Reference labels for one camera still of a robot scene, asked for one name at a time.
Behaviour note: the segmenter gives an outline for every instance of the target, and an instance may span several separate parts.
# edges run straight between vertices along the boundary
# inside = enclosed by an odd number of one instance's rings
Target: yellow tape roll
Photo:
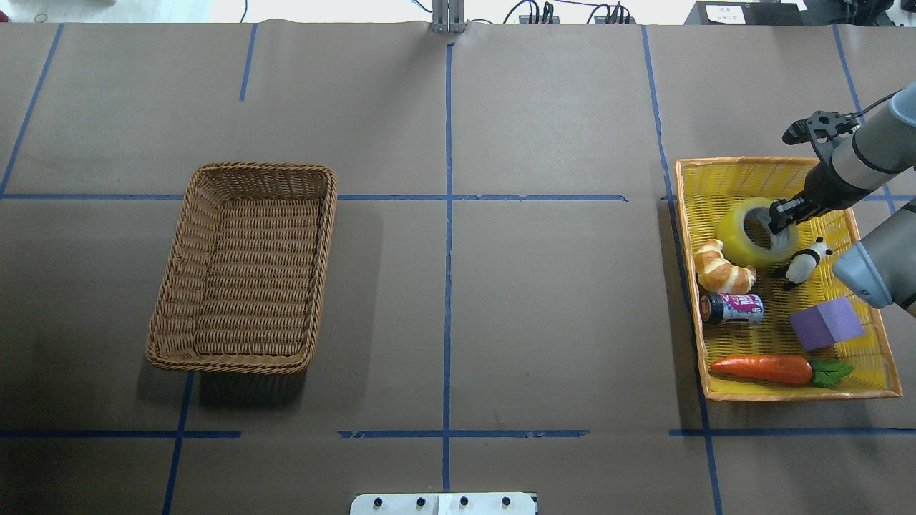
[[[785,261],[798,248],[797,226],[790,225],[778,235],[773,235],[769,230],[769,205],[773,202],[761,197],[747,199],[719,221],[715,227],[715,237],[725,244],[722,252],[729,261],[740,267],[754,267],[760,270]],[[757,222],[763,226],[769,237],[769,248],[751,241],[745,231],[745,221]]]

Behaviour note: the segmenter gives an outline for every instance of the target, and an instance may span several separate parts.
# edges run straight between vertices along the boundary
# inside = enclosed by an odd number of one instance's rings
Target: purple sponge
[[[846,297],[822,302],[789,315],[789,322],[805,352],[829,347],[865,334],[853,305]]]

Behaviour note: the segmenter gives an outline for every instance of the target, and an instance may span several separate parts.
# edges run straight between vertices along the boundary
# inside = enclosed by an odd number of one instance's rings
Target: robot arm
[[[818,111],[792,124],[783,135],[789,144],[810,140],[821,162],[808,172],[801,192],[770,206],[769,229],[773,234],[790,224],[850,207],[916,166],[916,82],[895,93],[867,125],[858,128],[855,119],[863,113]],[[851,137],[839,137],[849,133]],[[834,273],[872,306],[881,308],[893,301],[916,316],[913,249],[916,199],[837,259]]]

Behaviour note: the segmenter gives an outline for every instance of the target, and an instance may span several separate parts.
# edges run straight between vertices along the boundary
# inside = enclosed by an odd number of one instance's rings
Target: empty basket
[[[293,374],[311,362],[337,202],[312,164],[194,172],[149,324],[161,368]]]
[[[881,315],[859,299],[833,273],[830,259],[814,270],[794,292],[769,277],[772,268],[758,270],[752,293],[763,299],[766,317],[760,325],[703,325],[700,287],[692,254],[705,240],[715,237],[716,223],[748,197],[790,198],[802,189],[808,170],[817,159],[715,158],[677,161],[678,218],[687,284],[691,293],[693,329],[703,391],[712,400],[839,400],[899,397],[900,379],[890,353]],[[836,254],[846,252],[858,238],[851,209],[834,211],[799,225],[801,247],[823,236]],[[793,387],[778,383],[711,374],[709,364],[731,355],[799,354],[802,345],[789,315],[839,297],[852,303],[866,333],[808,357],[840,359],[855,371],[831,389]]]

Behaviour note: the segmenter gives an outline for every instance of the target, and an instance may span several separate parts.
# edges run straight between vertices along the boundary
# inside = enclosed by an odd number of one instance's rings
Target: table surface
[[[3,512],[345,513],[537,492],[541,513],[902,513],[895,400],[707,402],[673,162],[810,156],[788,124],[914,77],[916,30],[0,26]],[[340,200],[318,354],[282,409],[208,408],[147,324],[193,171],[318,162]],[[874,228],[904,174],[855,207]]]

